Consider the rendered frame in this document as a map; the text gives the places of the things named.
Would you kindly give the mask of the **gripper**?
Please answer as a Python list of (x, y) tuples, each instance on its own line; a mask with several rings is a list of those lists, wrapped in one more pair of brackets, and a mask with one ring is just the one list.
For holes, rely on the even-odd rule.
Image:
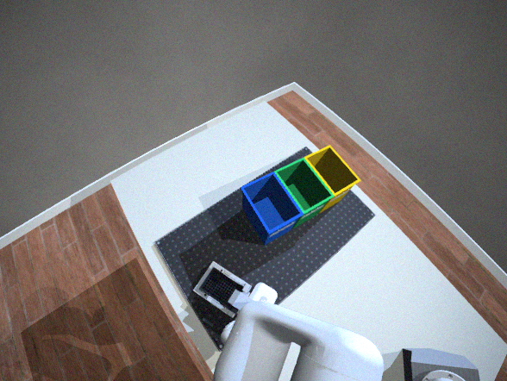
[[(253, 288), (252, 293), (250, 294), (247, 291), (249, 289), (250, 285), (245, 284), (240, 279), (236, 278), (235, 276), (233, 276), (232, 274), (230, 274), (227, 271), (224, 271), (223, 274), (225, 276), (227, 276), (228, 278), (232, 279), (233, 281), (237, 281), (238, 283), (245, 285), (242, 290), (247, 293), (247, 297), (251, 298), (255, 302), (275, 303), (278, 294), (274, 289), (270, 288), (266, 284), (263, 284), (263, 283), (256, 284), (255, 287)], [(223, 310), (230, 317), (232, 317), (232, 315), (234, 314), (233, 312), (228, 311), (223, 306), (221, 306), (220, 303), (217, 300), (215, 300), (214, 298), (212, 298), (211, 296), (208, 296), (206, 299), (208, 301), (210, 301), (211, 303), (213, 303), (219, 309)]]

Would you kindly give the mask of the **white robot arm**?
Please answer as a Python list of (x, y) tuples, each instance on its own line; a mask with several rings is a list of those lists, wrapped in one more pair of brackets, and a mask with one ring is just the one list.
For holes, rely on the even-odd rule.
[(290, 381), (381, 381), (383, 357), (366, 337), (238, 290), (228, 302), (240, 311), (222, 331), (213, 381), (279, 381), (292, 342), (300, 352)]

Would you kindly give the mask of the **green bin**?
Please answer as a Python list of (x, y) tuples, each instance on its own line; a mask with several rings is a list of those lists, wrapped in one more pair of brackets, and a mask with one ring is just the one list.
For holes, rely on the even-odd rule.
[(284, 166), (274, 173), (304, 213), (297, 219), (292, 229), (312, 218), (329, 199), (334, 197), (305, 158)]

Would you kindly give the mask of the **blue open bin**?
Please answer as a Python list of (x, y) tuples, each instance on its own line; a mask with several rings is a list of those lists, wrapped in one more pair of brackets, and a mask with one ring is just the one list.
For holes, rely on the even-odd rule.
[(291, 231), (284, 232), (304, 214), (274, 172), (241, 190), (242, 209), (264, 245)]

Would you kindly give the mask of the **yellow recycle bin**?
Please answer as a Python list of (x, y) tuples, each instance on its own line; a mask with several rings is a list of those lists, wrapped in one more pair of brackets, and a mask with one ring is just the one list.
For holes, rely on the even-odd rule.
[(335, 196), (328, 200), (320, 212), (331, 207), (334, 202), (340, 202), (353, 186), (360, 181), (330, 145), (304, 158)]

